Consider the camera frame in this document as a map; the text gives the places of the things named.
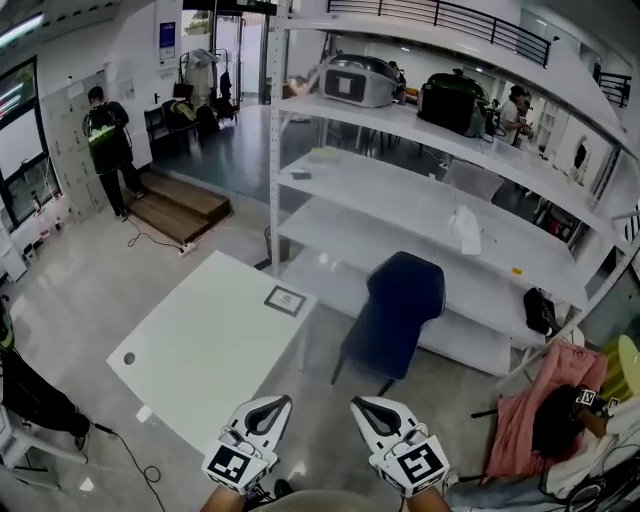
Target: white shelf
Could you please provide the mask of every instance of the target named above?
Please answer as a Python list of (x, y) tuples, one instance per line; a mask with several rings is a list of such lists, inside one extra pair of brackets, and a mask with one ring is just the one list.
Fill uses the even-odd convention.
[(447, 53), (454, 51), (459, 56), (467, 56), (474, 63), (485, 62), (490, 68), (501, 68), (511, 76), (522, 78), (538, 89), (543, 96), (564, 105), (564, 108), (587, 124), (593, 124), (605, 137), (614, 139), (627, 152), (638, 159), (638, 151), (627, 139), (622, 125), (604, 95), (596, 89), (597, 84), (575, 87), (576, 79), (584, 78), (586, 70), (576, 75), (575, 67), (562, 60), (550, 59), (548, 67), (531, 62), (514, 51), (490, 44), (464, 32), (433, 26), (413, 20), (388, 16), (358, 14), (327, 14), (313, 18), (293, 18), (285, 21), (288, 30), (322, 30), (334, 33), (372, 34), (377, 38), (416, 41), (433, 47), (443, 48)]
[(537, 155), (520, 151), (499, 140), (489, 144), (481, 139), (464, 137), (420, 119), (416, 115), (417, 109), (412, 106), (364, 108), (324, 98), (318, 93), (279, 100), (275, 104), (284, 111), (325, 117), (398, 135), (472, 162), (550, 200), (623, 252), (631, 250), (629, 242), (616, 232), (610, 219), (593, 212), (596, 205), (593, 195)]
[[(540, 287), (578, 308), (587, 303), (584, 287), (576, 275), (573, 256), (563, 242), (549, 233), (450, 185), (361, 155), (332, 151), (339, 155), (336, 164), (313, 163), (305, 156), (281, 170), (279, 183), (365, 212), (419, 235), (419, 238), (411, 238), (402, 231), (396, 233), (398, 230), (395, 228), (387, 230), (391, 248), (398, 247), (400, 243), (406, 246), (407, 237), (412, 240), (426, 237), (460, 253), (460, 241), (451, 233), (449, 218), (459, 204), (464, 204), (473, 211), (483, 228), (482, 254), (460, 256), (447, 252), (447, 255), (467, 259), (473, 271), (483, 270), (476, 268), (479, 263), (497, 270), (522, 287)], [(294, 180), (291, 171), (296, 170), (310, 172), (312, 178)], [(331, 207), (320, 206), (317, 210), (323, 213)], [(378, 224), (371, 229), (381, 229)], [(341, 254), (332, 254), (350, 263), (354, 261)], [(514, 268), (522, 270), (522, 273), (515, 274)]]
[[(306, 248), (289, 263), (282, 280), (312, 293), (327, 306), (356, 317), (369, 294), (367, 273), (326, 253)], [(492, 375), (509, 372), (509, 339), (451, 311), (427, 322), (419, 346)]]
[(526, 325), (524, 288), (420, 236), (317, 197), (291, 215), (280, 233), (364, 275), (398, 251), (431, 261), (444, 272), (447, 309), (513, 337), (517, 347), (544, 345), (544, 337)]

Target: yellow object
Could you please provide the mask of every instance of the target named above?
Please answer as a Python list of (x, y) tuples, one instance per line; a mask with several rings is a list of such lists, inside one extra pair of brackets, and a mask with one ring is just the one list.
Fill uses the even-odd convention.
[(604, 353), (608, 364), (602, 398), (624, 402), (640, 393), (640, 353), (631, 338), (620, 336), (605, 347)]

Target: wooden step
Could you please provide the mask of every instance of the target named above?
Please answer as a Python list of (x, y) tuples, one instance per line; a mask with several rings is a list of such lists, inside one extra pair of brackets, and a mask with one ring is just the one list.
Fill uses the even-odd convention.
[(182, 245), (193, 242), (213, 227), (211, 221), (194, 215), (154, 192), (142, 199), (128, 201), (127, 206), (133, 215)]
[(150, 192), (209, 222), (219, 222), (231, 212), (229, 199), (214, 192), (153, 171), (142, 174), (141, 179)]

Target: metal railing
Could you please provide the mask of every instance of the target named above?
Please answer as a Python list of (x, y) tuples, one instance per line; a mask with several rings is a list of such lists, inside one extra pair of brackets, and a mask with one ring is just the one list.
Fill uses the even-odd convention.
[(440, 0), (329, 0), (330, 13), (392, 16), (479, 37), (546, 67), (551, 43), (483, 12)]
[(625, 108), (631, 92), (631, 77), (615, 73), (600, 73), (598, 79), (600, 89), (607, 99), (620, 108)]

